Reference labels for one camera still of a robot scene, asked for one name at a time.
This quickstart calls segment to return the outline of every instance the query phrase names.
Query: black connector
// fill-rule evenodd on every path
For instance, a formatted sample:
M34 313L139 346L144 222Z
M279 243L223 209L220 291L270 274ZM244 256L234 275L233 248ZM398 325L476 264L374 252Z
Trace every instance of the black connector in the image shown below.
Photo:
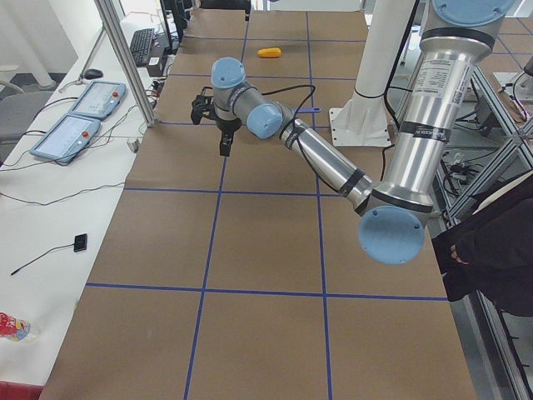
M74 252L82 252L87 250L87 234L77 235L74 237Z

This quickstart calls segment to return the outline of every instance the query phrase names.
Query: gray seat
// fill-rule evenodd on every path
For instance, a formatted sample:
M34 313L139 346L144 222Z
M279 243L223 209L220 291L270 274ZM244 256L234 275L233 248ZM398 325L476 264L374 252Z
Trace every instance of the gray seat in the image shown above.
M7 96L0 102L0 143L16 142L53 92L28 92Z

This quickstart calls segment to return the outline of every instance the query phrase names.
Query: black keyboard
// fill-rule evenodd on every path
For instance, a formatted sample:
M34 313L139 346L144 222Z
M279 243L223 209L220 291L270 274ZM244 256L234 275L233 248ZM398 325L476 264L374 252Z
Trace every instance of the black keyboard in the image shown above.
M130 51L132 52L135 65L145 67L150 61L150 48L155 35L153 28L141 29L133 33Z

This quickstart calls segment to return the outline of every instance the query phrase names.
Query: white pipe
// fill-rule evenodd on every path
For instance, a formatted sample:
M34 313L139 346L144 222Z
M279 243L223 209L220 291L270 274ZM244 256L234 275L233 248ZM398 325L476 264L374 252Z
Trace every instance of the white pipe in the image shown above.
M330 111L336 146L388 146L383 96L415 0L377 0L356 81L344 108Z
M9 10L0 1L0 34L4 40L12 44L12 48L23 61L26 68L35 77L37 83L42 88L54 88L56 83L50 78L46 68L28 43L26 35L19 29L12 20Z

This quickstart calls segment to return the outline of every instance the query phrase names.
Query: blue round cover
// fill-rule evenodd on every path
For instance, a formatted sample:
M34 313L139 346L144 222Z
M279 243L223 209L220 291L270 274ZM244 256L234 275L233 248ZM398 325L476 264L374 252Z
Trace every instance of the blue round cover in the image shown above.
M434 0L437 15L458 27L473 28L502 18L515 0Z
M361 219L359 243L380 263L403 264L416 257L424 246L424 228L417 217L403 208L376 207Z
M243 83L246 77L244 66L233 57L219 58L211 68L211 83L218 89L234 88Z
M268 139L277 132L282 122L281 110L274 104L266 102L248 114L247 127L258 138Z

